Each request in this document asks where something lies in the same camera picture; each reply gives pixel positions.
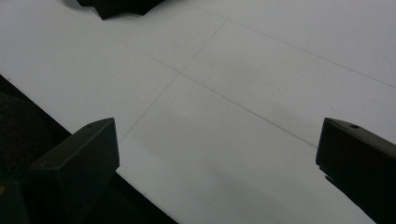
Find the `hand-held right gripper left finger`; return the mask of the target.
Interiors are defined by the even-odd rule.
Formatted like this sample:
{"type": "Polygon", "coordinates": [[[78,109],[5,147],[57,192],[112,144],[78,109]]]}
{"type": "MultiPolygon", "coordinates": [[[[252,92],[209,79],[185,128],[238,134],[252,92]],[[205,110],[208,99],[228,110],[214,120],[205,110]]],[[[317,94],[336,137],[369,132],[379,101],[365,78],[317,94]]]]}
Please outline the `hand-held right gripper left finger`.
{"type": "Polygon", "coordinates": [[[67,137],[28,168],[35,224],[80,224],[119,166],[113,118],[67,137]]]}

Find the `black cloth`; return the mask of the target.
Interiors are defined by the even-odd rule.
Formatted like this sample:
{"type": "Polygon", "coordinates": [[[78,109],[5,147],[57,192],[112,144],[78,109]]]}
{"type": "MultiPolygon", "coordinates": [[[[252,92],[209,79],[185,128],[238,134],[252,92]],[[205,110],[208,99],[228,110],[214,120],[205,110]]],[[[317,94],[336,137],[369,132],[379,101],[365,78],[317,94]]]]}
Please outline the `black cloth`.
{"type": "Polygon", "coordinates": [[[77,0],[82,7],[93,7],[103,20],[122,13],[145,15],[164,0],[77,0]]]}

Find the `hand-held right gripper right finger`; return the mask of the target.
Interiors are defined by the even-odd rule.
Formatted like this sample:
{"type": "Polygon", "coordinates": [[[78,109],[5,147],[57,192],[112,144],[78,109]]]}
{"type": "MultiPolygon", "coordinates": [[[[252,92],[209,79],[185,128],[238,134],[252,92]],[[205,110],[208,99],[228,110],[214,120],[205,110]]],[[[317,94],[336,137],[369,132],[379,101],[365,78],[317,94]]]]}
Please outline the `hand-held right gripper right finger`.
{"type": "Polygon", "coordinates": [[[396,224],[396,145],[340,119],[323,121],[316,164],[376,224],[396,224]]]}

